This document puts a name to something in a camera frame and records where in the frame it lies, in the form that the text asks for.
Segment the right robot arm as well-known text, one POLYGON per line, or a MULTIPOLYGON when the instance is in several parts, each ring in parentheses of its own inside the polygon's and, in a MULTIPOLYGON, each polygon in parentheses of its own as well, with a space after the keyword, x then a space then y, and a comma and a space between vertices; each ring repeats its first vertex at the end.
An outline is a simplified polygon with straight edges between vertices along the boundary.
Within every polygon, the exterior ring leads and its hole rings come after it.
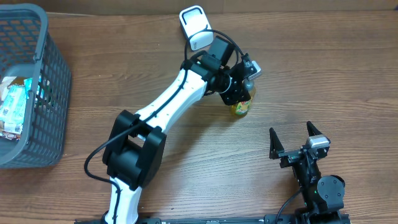
POLYGON ((291 167, 299 189, 281 206, 277 214, 265 215, 265 223, 350 224, 344 208, 345 181, 338 175, 322 176, 317 162, 328 155, 331 141, 311 121, 307 121, 308 138, 299 149, 286 152, 276 131, 269 129, 270 159, 280 159, 280 167, 291 167), (298 195, 304 207, 284 215, 285 207, 298 195))

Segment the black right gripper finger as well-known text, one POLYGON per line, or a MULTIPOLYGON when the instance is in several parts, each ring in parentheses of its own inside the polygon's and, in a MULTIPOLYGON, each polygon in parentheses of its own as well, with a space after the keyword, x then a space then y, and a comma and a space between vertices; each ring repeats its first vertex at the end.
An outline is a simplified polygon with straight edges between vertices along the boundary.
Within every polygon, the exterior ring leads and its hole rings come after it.
POLYGON ((270 134, 270 152, 269 152, 269 158, 270 159, 278 159, 280 156, 279 154, 284 153, 285 149, 280 142, 277 133, 273 128, 269 129, 269 134, 270 134))
POLYGON ((319 130, 313 125, 313 123, 312 123, 311 121, 307 121, 306 125, 307 125, 308 135, 309 135, 310 137, 312 137, 312 136, 317 136, 317 135, 321 135, 321 134, 322 134, 322 132, 319 131, 319 130))

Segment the clear plastic snack bag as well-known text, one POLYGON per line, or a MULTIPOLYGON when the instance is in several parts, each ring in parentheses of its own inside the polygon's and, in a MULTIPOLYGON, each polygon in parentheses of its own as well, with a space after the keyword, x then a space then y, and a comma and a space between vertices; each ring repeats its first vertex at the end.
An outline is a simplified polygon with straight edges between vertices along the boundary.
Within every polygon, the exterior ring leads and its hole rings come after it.
POLYGON ((18 142, 27 103, 24 79, 4 77, 1 82, 1 137, 18 142))

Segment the yellow dish soap bottle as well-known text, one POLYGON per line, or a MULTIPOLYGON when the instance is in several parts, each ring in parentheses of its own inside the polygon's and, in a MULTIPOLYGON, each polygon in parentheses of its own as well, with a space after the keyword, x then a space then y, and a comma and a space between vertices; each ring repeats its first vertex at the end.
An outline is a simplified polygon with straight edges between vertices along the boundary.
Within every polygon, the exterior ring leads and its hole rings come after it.
POLYGON ((244 81, 245 87, 248 89, 248 92, 250 94, 250 99, 248 101, 242 101, 239 103, 236 103, 235 105, 231 106, 231 114, 234 116, 237 116, 239 118, 242 118, 246 116, 251 108, 254 96, 256 94, 256 87, 254 80, 245 80, 244 81))

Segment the green white tissue pack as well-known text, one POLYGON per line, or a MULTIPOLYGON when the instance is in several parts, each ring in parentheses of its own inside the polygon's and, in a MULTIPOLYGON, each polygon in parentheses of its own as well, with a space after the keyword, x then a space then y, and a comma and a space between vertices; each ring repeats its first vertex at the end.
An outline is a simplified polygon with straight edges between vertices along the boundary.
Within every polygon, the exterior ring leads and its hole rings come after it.
MULTIPOLYGON (((29 91, 32 88, 33 78, 26 78, 24 80, 24 89, 27 99, 29 99, 29 91)), ((37 85, 36 94, 39 95, 41 98, 44 96, 44 91, 37 85)))

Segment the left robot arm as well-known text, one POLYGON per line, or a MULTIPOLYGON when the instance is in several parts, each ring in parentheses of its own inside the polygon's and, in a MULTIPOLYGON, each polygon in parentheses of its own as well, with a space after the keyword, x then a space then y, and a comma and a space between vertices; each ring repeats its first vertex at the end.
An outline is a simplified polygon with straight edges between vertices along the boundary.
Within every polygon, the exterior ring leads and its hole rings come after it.
POLYGON ((216 37, 209 50, 185 57, 177 78, 151 104, 118 115, 103 154, 113 192, 102 223, 137 222, 141 192, 159 170, 168 131, 206 92, 219 93, 226 105, 250 99, 245 84, 261 68, 248 54, 239 54, 241 61, 228 67, 235 50, 232 41, 216 37))

